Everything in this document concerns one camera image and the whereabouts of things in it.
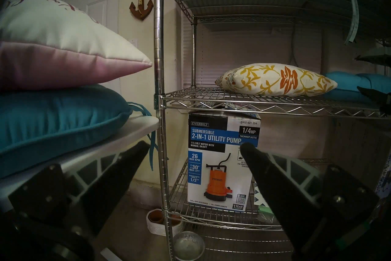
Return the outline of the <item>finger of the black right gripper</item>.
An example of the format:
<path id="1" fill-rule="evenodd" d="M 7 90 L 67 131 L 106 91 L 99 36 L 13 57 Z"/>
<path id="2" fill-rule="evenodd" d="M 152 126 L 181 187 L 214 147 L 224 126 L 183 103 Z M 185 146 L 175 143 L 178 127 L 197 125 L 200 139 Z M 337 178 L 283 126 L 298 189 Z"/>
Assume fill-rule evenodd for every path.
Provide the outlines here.
<path id="1" fill-rule="evenodd" d="M 375 103 L 381 113 L 391 113 L 391 93 L 383 93 L 371 88 L 363 88 L 357 86 L 358 91 L 365 97 L 369 98 L 372 103 Z"/>
<path id="2" fill-rule="evenodd" d="M 366 55 L 357 56 L 354 58 L 356 61 L 364 61 L 375 65 L 381 65 L 385 67 L 391 67 L 391 55 Z"/>

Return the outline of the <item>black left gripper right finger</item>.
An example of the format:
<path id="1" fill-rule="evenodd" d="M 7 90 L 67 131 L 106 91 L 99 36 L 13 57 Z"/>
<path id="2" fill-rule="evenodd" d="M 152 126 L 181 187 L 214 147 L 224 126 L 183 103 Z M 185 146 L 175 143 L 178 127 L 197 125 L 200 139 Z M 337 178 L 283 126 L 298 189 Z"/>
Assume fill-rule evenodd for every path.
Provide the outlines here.
<path id="1" fill-rule="evenodd" d="M 319 171 L 251 143 L 240 152 L 294 251 L 342 251 L 369 230 L 379 197 L 342 167 Z"/>

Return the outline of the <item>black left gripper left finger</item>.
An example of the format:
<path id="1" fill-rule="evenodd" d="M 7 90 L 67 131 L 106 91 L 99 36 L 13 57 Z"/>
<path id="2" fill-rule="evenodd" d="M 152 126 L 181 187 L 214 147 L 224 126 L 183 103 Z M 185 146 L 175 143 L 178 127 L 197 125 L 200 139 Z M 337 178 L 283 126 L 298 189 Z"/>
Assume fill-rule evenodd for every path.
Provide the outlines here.
<path id="1" fill-rule="evenodd" d="M 100 175 L 97 160 L 68 173 L 59 164 L 46 166 L 9 195 L 12 224 L 34 232 L 49 228 L 96 236 L 128 191 L 150 147 L 139 141 L 120 153 Z"/>

